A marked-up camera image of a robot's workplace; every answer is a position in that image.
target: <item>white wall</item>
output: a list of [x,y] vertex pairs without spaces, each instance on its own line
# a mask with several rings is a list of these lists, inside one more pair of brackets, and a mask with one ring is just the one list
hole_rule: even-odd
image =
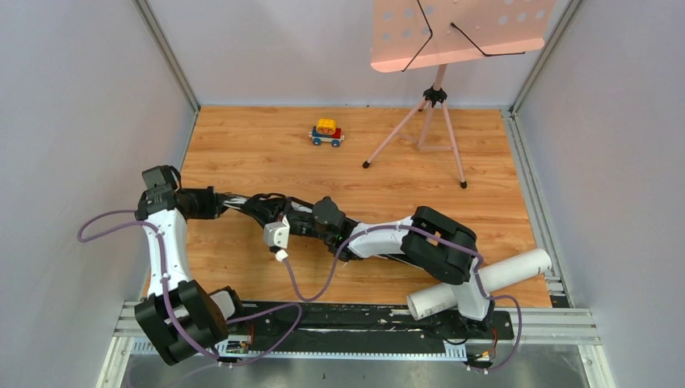
[[192,114],[131,1],[0,2],[0,58],[0,386],[93,386],[148,259],[76,231],[180,162]]
[[[149,2],[202,104],[408,106],[435,78],[371,68],[372,0]],[[450,65],[443,88],[452,105],[511,105],[537,56]]]
[[618,387],[683,386],[685,3],[584,2],[520,118]]

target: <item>toy car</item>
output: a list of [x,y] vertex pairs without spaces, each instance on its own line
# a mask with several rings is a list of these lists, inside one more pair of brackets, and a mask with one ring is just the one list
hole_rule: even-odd
[[343,130],[338,128],[335,124],[335,120],[332,119],[319,119],[317,124],[312,128],[312,132],[309,133],[309,137],[312,138],[312,143],[315,146],[319,146],[322,142],[328,141],[333,147],[339,147],[340,142],[345,140]]

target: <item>pink music stand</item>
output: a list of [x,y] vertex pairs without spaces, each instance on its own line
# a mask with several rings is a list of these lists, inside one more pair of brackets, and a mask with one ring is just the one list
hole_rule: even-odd
[[[373,3],[373,47],[371,67],[381,73],[438,66],[433,85],[407,116],[385,138],[368,158],[364,168],[371,166],[378,154],[397,135],[416,143],[420,150],[452,150],[459,170],[461,187],[466,188],[464,168],[449,117],[447,93],[442,89],[449,63],[484,58],[478,48],[488,55],[522,53],[541,49],[549,14],[555,0],[375,0]],[[426,20],[433,37],[414,58],[429,38]],[[454,23],[466,36],[451,26]],[[450,146],[425,146],[431,126],[433,109],[440,103],[448,128]],[[402,127],[428,105],[423,130],[418,139],[400,133]]]

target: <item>black wire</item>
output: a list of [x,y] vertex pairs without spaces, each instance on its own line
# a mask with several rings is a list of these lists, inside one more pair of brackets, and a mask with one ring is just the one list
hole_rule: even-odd
[[443,341],[447,342],[450,345],[463,345],[463,344],[466,344],[466,341],[468,341],[468,340],[469,340],[468,338],[464,338],[463,340],[461,340],[459,342],[452,342],[447,338],[443,338]]
[[416,3],[418,3],[418,9],[421,10],[421,15],[423,15],[423,20],[426,20],[426,26],[428,27],[428,31],[429,31],[429,33],[430,33],[431,35],[428,36],[428,39],[426,40],[426,43],[424,43],[423,46],[421,46],[421,48],[414,54],[414,56],[411,58],[411,61],[409,61],[409,63],[407,63],[407,66],[405,66],[405,68],[404,68],[404,70],[402,71],[402,73],[404,73],[407,69],[409,69],[409,65],[411,65],[411,62],[413,62],[414,59],[416,59],[416,57],[418,57],[418,55],[419,55],[420,52],[423,50],[423,48],[426,47],[426,44],[428,44],[428,42],[430,42],[431,39],[433,39],[433,28],[431,28],[431,24],[428,23],[428,18],[426,17],[426,12],[423,11],[423,7],[421,6],[421,1],[420,1],[420,0],[416,0]]
[[483,50],[481,50],[480,47],[478,47],[478,45],[476,44],[476,42],[474,42],[473,40],[471,40],[471,38],[469,38],[469,36],[466,35],[465,32],[461,31],[461,28],[457,27],[456,24],[450,23],[450,26],[456,28],[456,30],[457,30],[458,32],[461,32],[461,35],[463,35],[464,38],[468,39],[469,42],[471,42],[471,44],[473,44],[473,47],[475,47],[476,49],[478,49],[478,51],[480,51],[481,54],[483,54],[483,57],[501,57],[501,56],[504,56],[504,55],[521,55],[521,54],[525,54],[525,53],[526,53],[525,51],[523,51],[523,52],[521,52],[521,53],[504,53],[504,54],[488,54],[488,53],[485,53]]
[[261,194],[257,194],[257,195],[262,197],[262,198],[267,198],[267,199],[269,199],[273,196],[278,196],[279,198],[285,198],[285,195],[281,194],[279,192],[269,192],[268,194],[261,193]]
[[225,362],[225,363],[232,363],[232,362],[238,362],[242,361],[242,358],[238,357],[219,357],[216,359],[219,362]]
[[179,190],[181,190],[183,188],[181,186],[181,173],[178,170],[176,170],[176,167],[174,166],[169,166],[169,168],[171,169],[171,174],[173,174],[176,178],[176,182],[179,183]]

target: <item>white pipe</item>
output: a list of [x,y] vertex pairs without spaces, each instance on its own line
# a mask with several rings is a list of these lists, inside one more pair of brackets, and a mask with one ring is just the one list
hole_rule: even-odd
[[[483,289],[490,294],[514,283],[526,280],[552,267],[547,252],[540,248],[510,257],[482,270]],[[407,295],[407,306],[414,319],[419,320],[438,314],[440,311],[460,306],[460,312],[472,319],[482,319],[487,311],[488,301],[478,290],[473,276],[468,283],[449,285],[440,283]]]
[[422,289],[411,295],[407,295],[407,306],[411,316],[419,319],[438,314],[440,311],[451,309],[456,306],[457,300],[452,292],[453,285],[440,283],[429,289]]
[[481,283],[487,293],[492,293],[539,275],[551,267],[552,260],[547,252],[536,248],[484,267],[480,270]]

